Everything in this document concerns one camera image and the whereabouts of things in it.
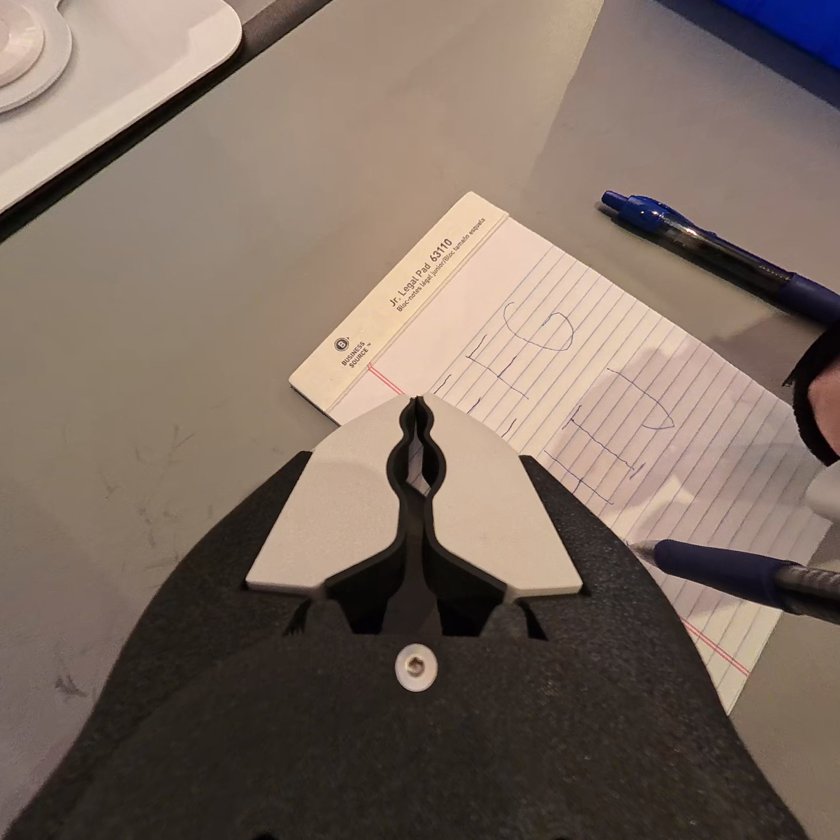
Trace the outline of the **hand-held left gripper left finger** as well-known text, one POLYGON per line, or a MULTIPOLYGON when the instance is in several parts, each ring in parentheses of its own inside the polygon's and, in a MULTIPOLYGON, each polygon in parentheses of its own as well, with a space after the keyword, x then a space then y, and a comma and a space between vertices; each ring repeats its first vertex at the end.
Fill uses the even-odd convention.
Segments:
POLYGON ((338 427, 312 450, 246 575, 252 591, 325 593, 341 573, 391 548, 400 502, 386 474, 405 440, 397 395, 338 427))

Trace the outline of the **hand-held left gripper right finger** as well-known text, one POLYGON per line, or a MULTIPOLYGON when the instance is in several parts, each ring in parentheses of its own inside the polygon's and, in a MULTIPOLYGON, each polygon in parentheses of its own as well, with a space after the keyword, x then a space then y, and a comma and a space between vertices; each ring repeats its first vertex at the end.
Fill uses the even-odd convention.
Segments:
POLYGON ((509 443, 442 398, 418 399, 426 579, 443 600, 578 594, 581 576, 509 443))

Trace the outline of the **blue pen with dark grip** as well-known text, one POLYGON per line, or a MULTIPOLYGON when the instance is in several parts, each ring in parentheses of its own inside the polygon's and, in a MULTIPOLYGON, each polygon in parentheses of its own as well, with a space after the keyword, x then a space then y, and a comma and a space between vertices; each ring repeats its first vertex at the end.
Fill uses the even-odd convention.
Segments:
POLYGON ((630 550, 665 574, 785 613, 839 624, 839 573, 787 560, 671 539, 630 550))

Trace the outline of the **white lined notepad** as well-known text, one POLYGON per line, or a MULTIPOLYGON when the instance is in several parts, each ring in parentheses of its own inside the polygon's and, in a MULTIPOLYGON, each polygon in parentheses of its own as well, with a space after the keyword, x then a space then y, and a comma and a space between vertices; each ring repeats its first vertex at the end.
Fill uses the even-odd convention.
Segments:
POLYGON ((339 426, 436 395, 534 457, 625 543, 807 562, 823 466, 791 408, 468 193, 290 377, 339 426))

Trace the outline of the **blue pen with clear barrel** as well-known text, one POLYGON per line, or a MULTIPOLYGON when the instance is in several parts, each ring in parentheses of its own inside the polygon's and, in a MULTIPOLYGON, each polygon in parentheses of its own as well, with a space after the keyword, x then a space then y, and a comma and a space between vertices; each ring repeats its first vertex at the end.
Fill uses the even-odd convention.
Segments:
POLYGON ((761 299, 823 326, 839 321, 838 293, 783 269, 691 222, 649 196, 606 191, 612 220, 761 299))

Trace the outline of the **person's right hand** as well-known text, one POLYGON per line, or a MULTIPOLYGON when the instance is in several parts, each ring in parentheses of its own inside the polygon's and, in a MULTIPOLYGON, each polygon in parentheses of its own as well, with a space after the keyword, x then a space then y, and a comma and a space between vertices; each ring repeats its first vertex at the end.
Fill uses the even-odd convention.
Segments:
POLYGON ((839 363, 827 367, 810 384, 808 400, 815 425, 826 445, 839 456, 839 363))

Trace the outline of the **blue plastic bin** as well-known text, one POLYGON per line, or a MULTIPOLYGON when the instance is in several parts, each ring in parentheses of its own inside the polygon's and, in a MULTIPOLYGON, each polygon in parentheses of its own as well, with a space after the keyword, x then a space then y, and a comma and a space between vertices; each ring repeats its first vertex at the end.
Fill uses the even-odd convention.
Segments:
POLYGON ((839 69, 838 1, 719 1, 807 55, 839 69))

